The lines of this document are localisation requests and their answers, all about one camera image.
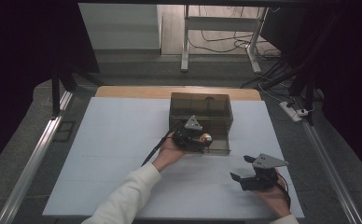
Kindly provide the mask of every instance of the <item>white sleeve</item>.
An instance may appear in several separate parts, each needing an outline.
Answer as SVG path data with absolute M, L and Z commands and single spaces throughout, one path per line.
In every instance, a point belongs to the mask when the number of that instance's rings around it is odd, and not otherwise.
M 120 186 L 99 205 L 93 216 L 82 223 L 132 223 L 160 179 L 158 170 L 148 162 L 127 175 Z
M 293 215 L 289 215 L 286 217 L 279 218 L 271 222 L 271 224 L 298 224 L 298 221 Z

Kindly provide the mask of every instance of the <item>white board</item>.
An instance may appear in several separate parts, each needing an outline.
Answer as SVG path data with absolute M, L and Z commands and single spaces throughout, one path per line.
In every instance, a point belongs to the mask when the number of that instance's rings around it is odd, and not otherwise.
M 91 98 L 43 215 L 91 216 L 166 134 L 169 106 L 167 99 Z M 273 217 L 258 196 L 230 177 L 254 175 L 244 155 L 283 159 L 267 108 L 262 101 L 232 101 L 231 109 L 229 156 L 187 155 L 164 170 L 137 218 Z M 287 168 L 279 171 L 289 185 L 291 212 L 304 217 Z

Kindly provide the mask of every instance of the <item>transparent plastic box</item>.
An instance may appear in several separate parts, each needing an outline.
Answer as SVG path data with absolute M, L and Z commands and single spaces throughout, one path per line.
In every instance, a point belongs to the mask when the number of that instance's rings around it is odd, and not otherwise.
M 229 155 L 229 131 L 233 122 L 230 97 L 227 94 L 172 92 L 169 128 L 179 120 L 195 116 L 204 133 L 213 137 L 213 143 L 204 153 Z

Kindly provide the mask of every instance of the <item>black curtain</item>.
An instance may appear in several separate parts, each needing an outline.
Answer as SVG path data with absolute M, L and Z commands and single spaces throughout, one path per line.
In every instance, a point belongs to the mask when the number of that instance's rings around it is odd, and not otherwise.
M 77 3 L 0 0 L 0 153 L 59 64 L 99 72 Z
M 316 68 L 324 114 L 362 160 L 362 0 L 347 2 Z

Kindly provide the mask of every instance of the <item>gray carpet floor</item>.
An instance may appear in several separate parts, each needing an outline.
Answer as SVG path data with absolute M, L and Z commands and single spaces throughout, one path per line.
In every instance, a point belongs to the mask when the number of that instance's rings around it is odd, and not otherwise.
M 191 56 L 188 73 L 180 72 L 180 56 L 160 55 L 97 55 L 101 74 L 93 74 L 106 85 L 148 86 L 208 86 L 239 88 L 255 78 L 245 56 Z M 272 66 L 261 61 L 262 70 Z M 78 88 L 65 112 L 61 127 L 54 136 L 48 152 L 35 175 L 13 223 L 80 223 L 84 217 L 42 217 L 42 211 L 63 167 L 89 99 L 97 86 L 75 75 Z M 255 88 L 251 83 L 246 88 Z M 282 86 L 273 88 L 285 93 Z M 278 105 L 278 101 L 261 91 L 271 115 L 300 204 L 306 218 L 300 223 L 349 223 L 338 196 L 332 189 L 325 171 L 317 159 L 302 123 L 294 123 Z M 284 95 L 271 92 L 280 100 Z M 321 112 L 321 102 L 314 103 L 313 121 L 327 152 L 351 192 L 362 215 L 362 163 Z M 35 88 L 34 101 L 19 129 L 0 156 L 0 212 L 18 180 L 23 167 L 44 131 L 51 116 L 51 84 Z M 135 223 L 229 223 L 228 221 L 145 221 Z M 268 220 L 235 221 L 235 223 L 268 223 Z

